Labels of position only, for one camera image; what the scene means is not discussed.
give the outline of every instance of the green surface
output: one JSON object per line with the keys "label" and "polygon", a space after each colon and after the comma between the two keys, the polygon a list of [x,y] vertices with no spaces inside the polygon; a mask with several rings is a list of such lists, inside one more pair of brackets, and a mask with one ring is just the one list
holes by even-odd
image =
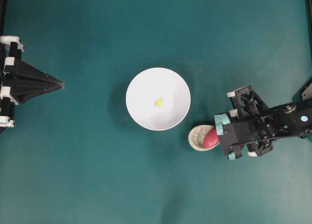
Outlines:
{"label": "green surface", "polygon": [[[187,142],[233,89],[291,101],[312,77],[307,28],[304,0],[9,0],[5,32],[22,38],[23,60],[66,87],[18,106],[1,134],[0,223],[311,223],[309,140],[236,162]],[[192,95],[164,132],[125,107],[131,79],[155,66]]]}

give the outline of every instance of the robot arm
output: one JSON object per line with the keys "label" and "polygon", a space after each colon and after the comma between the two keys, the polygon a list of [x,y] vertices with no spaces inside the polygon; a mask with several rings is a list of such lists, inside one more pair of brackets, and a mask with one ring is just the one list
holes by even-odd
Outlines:
{"label": "robot arm", "polygon": [[0,133],[14,127],[16,105],[63,88],[61,81],[23,62],[22,52],[24,46],[19,37],[0,36]]}
{"label": "robot arm", "polygon": [[229,92],[234,109],[214,117],[224,155],[236,160],[246,145],[249,156],[260,157],[272,151],[278,139],[311,134],[312,99],[307,90],[303,101],[273,108],[268,108],[251,86]]}

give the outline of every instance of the red egg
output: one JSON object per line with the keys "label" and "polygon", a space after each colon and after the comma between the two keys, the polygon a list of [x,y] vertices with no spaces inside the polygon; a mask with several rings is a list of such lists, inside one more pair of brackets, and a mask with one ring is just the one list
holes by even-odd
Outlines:
{"label": "red egg", "polygon": [[217,146],[217,144],[219,143],[219,137],[218,135],[216,134],[216,129],[215,127],[209,131],[206,136],[205,136],[205,139],[204,139],[204,148],[214,148],[215,146]]}

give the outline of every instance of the small yellow piece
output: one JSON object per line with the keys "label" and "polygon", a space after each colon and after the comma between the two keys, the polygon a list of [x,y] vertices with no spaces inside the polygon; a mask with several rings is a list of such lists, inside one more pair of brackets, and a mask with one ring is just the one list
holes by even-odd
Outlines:
{"label": "small yellow piece", "polygon": [[164,100],[163,100],[162,98],[159,98],[158,100],[155,101],[155,106],[156,106],[156,107],[161,107],[163,101],[164,101]]}

